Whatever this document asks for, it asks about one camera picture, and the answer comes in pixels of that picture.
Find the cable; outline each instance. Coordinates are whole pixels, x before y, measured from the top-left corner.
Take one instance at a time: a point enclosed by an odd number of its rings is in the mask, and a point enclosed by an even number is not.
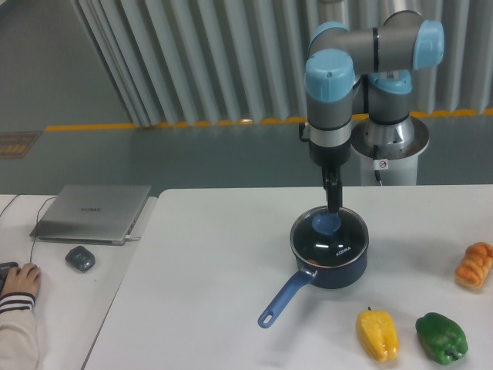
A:
[[[377,157],[378,157],[378,146],[377,145],[373,145],[373,162],[375,163],[375,161],[377,160]],[[375,168],[375,180],[380,184],[380,186],[382,187],[383,184],[382,184],[382,179],[380,177],[380,171],[377,170]]]
[[[8,202],[8,204],[4,207],[4,209],[0,213],[0,217],[2,217],[5,210],[8,208],[8,206],[10,206],[12,204],[12,202],[15,200],[15,198],[20,197],[21,195],[25,195],[25,194],[24,193],[17,194],[15,197],[12,198],[12,200],[10,202]]]
[[[35,231],[34,231],[34,240],[32,241],[32,247],[31,247],[31,254],[29,255],[29,263],[32,263],[32,252],[34,251],[34,243],[36,242],[36,238],[38,237],[38,222],[39,222],[39,214],[41,213],[41,210],[45,206],[46,203],[48,203],[49,200],[55,199],[56,197],[51,197],[45,200],[45,202],[42,204],[42,206],[38,210],[38,215],[36,216],[36,226],[35,226]]]

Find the human hand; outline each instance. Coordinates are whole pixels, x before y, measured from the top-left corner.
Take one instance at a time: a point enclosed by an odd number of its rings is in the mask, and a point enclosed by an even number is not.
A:
[[[41,269],[35,264],[25,264],[22,268],[12,267],[5,279],[2,297],[8,293],[29,293],[36,297],[40,284]]]

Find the saucepan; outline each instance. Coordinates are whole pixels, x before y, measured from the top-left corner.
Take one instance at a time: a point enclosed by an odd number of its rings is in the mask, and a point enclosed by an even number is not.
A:
[[[367,225],[347,208],[340,208],[337,215],[329,214],[327,206],[308,210],[291,227],[290,242],[298,271],[259,317],[261,328],[269,328],[303,286],[344,288],[367,267]]]

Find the white cylindrical base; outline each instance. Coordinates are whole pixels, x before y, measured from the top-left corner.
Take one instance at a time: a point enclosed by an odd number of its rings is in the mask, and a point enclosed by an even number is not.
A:
[[[375,177],[373,160],[354,151],[360,157],[361,185],[380,185]],[[416,185],[418,178],[418,157],[421,153],[400,160],[389,160],[388,170],[380,171],[382,185]]]

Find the laptop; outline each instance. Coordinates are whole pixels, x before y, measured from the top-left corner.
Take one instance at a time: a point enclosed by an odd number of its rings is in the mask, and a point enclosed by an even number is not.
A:
[[[150,186],[66,185],[31,236],[44,241],[124,245]]]

